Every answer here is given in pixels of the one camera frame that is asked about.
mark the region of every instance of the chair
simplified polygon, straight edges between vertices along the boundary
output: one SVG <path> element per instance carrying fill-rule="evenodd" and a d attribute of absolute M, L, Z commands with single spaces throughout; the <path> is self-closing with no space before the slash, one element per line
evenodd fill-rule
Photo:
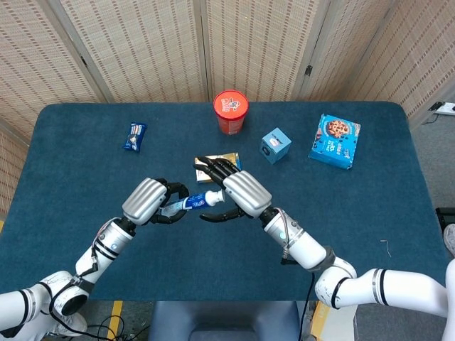
<path fill-rule="evenodd" d="M 294 301 L 156 302 L 149 341 L 295 341 Z"/>

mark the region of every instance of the red paper cup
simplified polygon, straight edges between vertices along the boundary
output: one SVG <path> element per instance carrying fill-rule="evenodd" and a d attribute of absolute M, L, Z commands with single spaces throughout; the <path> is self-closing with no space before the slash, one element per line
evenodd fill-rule
<path fill-rule="evenodd" d="M 213 108 L 221 131 L 233 135 L 242 129 L 243 119 L 248 112 L 248 99 L 240 91 L 225 90 L 215 98 Z"/>

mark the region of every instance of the woven screen panel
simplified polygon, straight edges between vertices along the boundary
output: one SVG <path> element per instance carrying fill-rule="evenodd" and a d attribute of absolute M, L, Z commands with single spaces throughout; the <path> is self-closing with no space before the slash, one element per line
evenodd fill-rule
<path fill-rule="evenodd" d="M 349 75 L 355 70 L 378 26 L 389 1 L 345 0 L 338 3 L 321 57 L 314 62 L 301 99 L 339 100 Z"/>
<path fill-rule="evenodd" d="M 205 100 L 191 0 L 61 3 L 117 102 Z"/>
<path fill-rule="evenodd" d="M 455 0 L 401 1 L 348 93 L 391 101 L 408 119 L 455 79 Z"/>
<path fill-rule="evenodd" d="M 36 1 L 0 1 L 0 116 L 30 138 L 40 110 L 98 102 Z"/>
<path fill-rule="evenodd" d="M 214 93 L 236 89 L 250 101 L 291 99 L 318 4 L 207 1 Z"/>
<path fill-rule="evenodd" d="M 0 131 L 0 215 L 6 216 L 26 161 L 27 148 Z"/>

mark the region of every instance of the robot finger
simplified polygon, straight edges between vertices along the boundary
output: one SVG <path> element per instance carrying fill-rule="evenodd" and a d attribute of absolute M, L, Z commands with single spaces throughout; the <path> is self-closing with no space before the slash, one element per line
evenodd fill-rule
<path fill-rule="evenodd" d="M 240 218 L 245 215 L 245 212 L 242 211 L 239 207 L 236 207 L 230 211 L 220 213 L 217 215 L 212 215 L 209 213 L 204 213 L 200 215 L 199 218 L 205 220 L 206 222 L 227 222 L 228 220 L 232 220 L 235 218 Z"/>
<path fill-rule="evenodd" d="M 219 174 L 219 172 L 217 172 L 216 170 L 214 169 L 210 169 L 209 167 L 205 166 L 205 165 L 193 165 L 193 167 L 195 169 L 197 169 L 198 171 L 202 171 L 204 172 L 205 174 L 207 174 L 208 176 L 210 176 L 210 178 L 217 184 L 219 185 L 223 190 L 226 189 L 226 187 L 223 185 L 223 180 L 226 178 L 225 176 L 222 176 L 221 174 Z"/>
<path fill-rule="evenodd" d="M 155 180 L 158 181 L 160 184 L 165 185 L 165 186 L 168 183 L 168 181 L 165 178 L 157 178 Z"/>
<path fill-rule="evenodd" d="M 240 172 L 240 169 L 237 168 L 232 162 L 226 160 L 225 158 L 216 158 L 215 162 L 218 163 L 226 172 L 230 175 Z"/>
<path fill-rule="evenodd" d="M 178 198 L 179 199 L 183 199 L 183 198 L 188 197 L 190 195 L 190 192 L 188 191 L 188 188 L 183 183 L 168 183 L 166 180 L 164 180 L 163 185 L 166 186 L 167 192 L 166 192 L 166 197 L 165 197 L 164 201 L 160 205 L 162 207 L 165 204 L 167 204 L 167 202 L 171 198 L 171 195 L 173 195 L 174 193 L 178 193 Z"/>
<path fill-rule="evenodd" d="M 218 175 L 221 175 L 223 180 L 231 174 L 230 172 L 227 172 L 223 167 L 221 167 L 220 164 L 216 162 L 216 160 L 209 159 L 206 156 L 198 157 L 198 159 L 199 161 L 204 162 L 207 165 L 208 169 L 211 171 L 216 171 Z"/>
<path fill-rule="evenodd" d="M 164 215 L 152 215 L 149 221 L 152 224 L 173 224 L 174 222 L 182 219 L 185 214 L 185 210 L 180 210 L 175 215 L 170 217 L 166 217 Z"/>

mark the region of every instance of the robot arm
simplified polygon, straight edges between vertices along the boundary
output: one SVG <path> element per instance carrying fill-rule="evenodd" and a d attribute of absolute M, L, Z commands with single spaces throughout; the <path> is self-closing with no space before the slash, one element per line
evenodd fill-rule
<path fill-rule="evenodd" d="M 7 313 L 0 312 L 0 332 L 28 323 L 40 312 L 72 315 L 78 311 L 100 276 L 133 239 L 137 225 L 147 222 L 171 224 L 185 215 L 186 211 L 173 217 L 156 214 L 159 206 L 166 204 L 171 194 L 177 192 L 179 197 L 188 196 L 188 190 L 180 183 L 150 178 L 142 181 L 124 202 L 123 217 L 111 219 L 101 227 L 77 261 L 75 275 L 59 271 L 31 288 L 0 295 L 0 307 L 7 307 Z"/>
<path fill-rule="evenodd" d="M 341 308 L 378 303 L 447 317 L 443 341 L 455 340 L 455 298 L 450 295 L 450 289 L 455 287 L 455 261 L 450 263 L 446 273 L 449 294 L 434 279 L 412 272 L 372 269 L 357 278 L 355 269 L 347 261 L 335 256 L 330 247 L 321 246 L 286 212 L 272 207 L 272 195 L 248 172 L 240 171 L 221 158 L 198 159 L 206 166 L 195 168 L 207 173 L 237 204 L 238 214 L 228 219 L 245 214 L 259 218 L 264 231 L 283 247 L 284 261 L 290 254 L 306 270 L 322 271 L 315 291 L 324 304 Z M 226 220 L 213 219 L 212 215 L 201 218 L 214 222 Z"/>

